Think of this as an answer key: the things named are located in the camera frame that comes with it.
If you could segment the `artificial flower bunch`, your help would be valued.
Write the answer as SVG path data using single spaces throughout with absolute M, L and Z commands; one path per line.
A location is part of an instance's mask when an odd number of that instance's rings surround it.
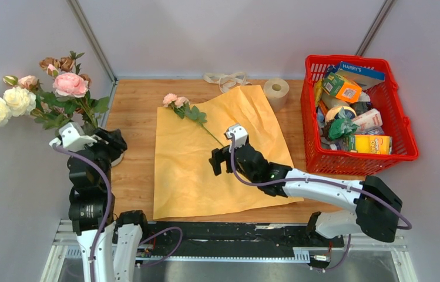
M 163 107 L 171 109 L 179 118 L 185 119 L 194 122 L 202 129 L 204 129 L 209 136 L 211 136 L 218 145 L 223 147 L 222 142 L 212 134 L 211 131 L 206 128 L 205 124 L 207 123 L 207 114 L 201 111 L 197 106 L 191 105 L 188 98 L 184 96 L 177 96 L 174 93 L 168 93 L 163 98 Z

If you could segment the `large pink rose stem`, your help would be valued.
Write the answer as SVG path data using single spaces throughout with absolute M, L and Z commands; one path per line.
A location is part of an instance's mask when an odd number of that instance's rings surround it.
M 72 72 L 62 72 L 51 78 L 53 82 L 50 92 L 61 100 L 73 100 L 77 105 L 71 121 L 73 118 L 81 118 L 82 128 L 89 131 L 102 125 L 102 116 L 109 110 L 110 97 L 94 98 L 91 94 L 92 83 L 88 87 L 79 75 Z M 36 93 L 44 91 L 38 88 Z

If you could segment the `white ribbon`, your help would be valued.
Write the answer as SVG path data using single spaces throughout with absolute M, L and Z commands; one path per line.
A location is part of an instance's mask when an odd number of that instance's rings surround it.
M 236 86 L 252 85 L 247 80 L 245 72 L 234 72 L 231 74 L 206 72 L 203 74 L 203 80 L 209 84 L 217 85 L 221 93 L 228 92 Z

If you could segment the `brown rose stem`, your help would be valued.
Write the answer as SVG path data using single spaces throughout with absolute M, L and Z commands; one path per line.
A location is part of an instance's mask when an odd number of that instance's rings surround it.
M 39 66 L 43 71 L 53 78 L 62 72 L 75 73 L 79 75 L 89 87 L 92 83 L 92 80 L 87 74 L 81 73 L 81 64 L 77 63 L 77 60 L 80 59 L 84 54 L 84 52 L 76 53 L 74 51 L 70 51 L 68 56 L 61 57 L 60 59 L 46 57 L 39 62 Z

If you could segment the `white rose stem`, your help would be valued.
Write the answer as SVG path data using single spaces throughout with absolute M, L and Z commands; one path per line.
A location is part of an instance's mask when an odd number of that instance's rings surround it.
M 27 116 L 46 130 L 59 129 L 72 120 L 76 109 L 73 100 L 61 100 L 52 92 L 33 93 L 15 86 L 0 97 L 0 127 L 4 127 L 11 118 Z

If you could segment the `peach rose stem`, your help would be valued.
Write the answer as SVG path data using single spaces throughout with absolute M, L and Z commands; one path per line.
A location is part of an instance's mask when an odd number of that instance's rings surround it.
M 35 94 L 35 91 L 39 89 L 39 81 L 36 76 L 28 75 L 18 79 L 16 76 L 6 75 L 2 80 L 11 86 L 4 92 L 2 98 L 10 108 L 12 116 L 30 115 L 34 118 L 47 120 L 42 105 L 36 104 L 37 98 L 39 98 Z

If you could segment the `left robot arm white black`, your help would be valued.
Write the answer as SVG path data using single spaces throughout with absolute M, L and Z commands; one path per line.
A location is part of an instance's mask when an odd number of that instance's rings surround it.
M 75 153 L 68 159 L 69 219 L 82 252 L 85 281 L 132 281 L 140 243 L 150 236 L 141 210 L 114 217 L 111 169 L 123 159 L 127 144 L 119 129 L 95 129 L 88 136 L 74 123 L 61 130 L 62 147 Z

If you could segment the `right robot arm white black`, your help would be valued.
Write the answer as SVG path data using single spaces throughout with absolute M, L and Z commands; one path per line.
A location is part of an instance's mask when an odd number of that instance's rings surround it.
M 214 149 L 209 162 L 216 176 L 225 163 L 227 173 L 269 196 L 303 197 L 340 207 L 339 212 L 319 211 L 311 215 L 305 236 L 314 246 L 354 233 L 392 243 L 398 229 L 412 227 L 401 214 L 402 200 L 376 176 L 366 176 L 364 180 L 317 176 L 269 162 L 251 145 Z

